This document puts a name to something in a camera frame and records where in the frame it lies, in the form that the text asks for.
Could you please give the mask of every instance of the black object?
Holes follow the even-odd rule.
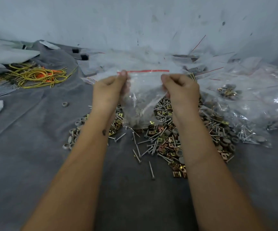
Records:
[[[81,54],[80,56],[81,56],[81,59],[82,59],[83,61],[89,60],[89,56],[88,56],[88,55]]]

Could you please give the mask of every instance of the hand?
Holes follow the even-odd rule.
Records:
[[[173,108],[173,122],[181,126],[184,119],[199,115],[199,85],[184,74],[163,74],[161,76],[167,97]]]
[[[130,85],[126,82],[128,78],[127,72],[123,70],[118,76],[111,76],[96,82],[93,86],[91,114],[108,121],[110,125],[114,119],[120,95],[129,90]]]

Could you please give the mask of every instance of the skin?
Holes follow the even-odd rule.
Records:
[[[122,71],[94,85],[89,119],[23,231],[93,230],[108,132],[119,97],[129,90],[127,79]],[[264,230],[199,117],[198,84],[181,74],[161,80],[174,109],[199,229]]]

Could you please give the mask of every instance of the person's right arm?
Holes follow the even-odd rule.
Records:
[[[171,99],[199,229],[264,230],[199,116],[199,85],[183,74],[161,80]]]

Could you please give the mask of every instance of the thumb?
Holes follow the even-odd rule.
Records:
[[[178,86],[173,81],[173,79],[167,74],[161,75],[161,81],[162,81],[163,85],[166,87],[166,89],[169,91],[169,93],[173,92]]]
[[[127,81],[127,71],[122,70],[121,73],[116,77],[115,81],[113,82],[113,86],[116,90],[121,91],[123,85]]]

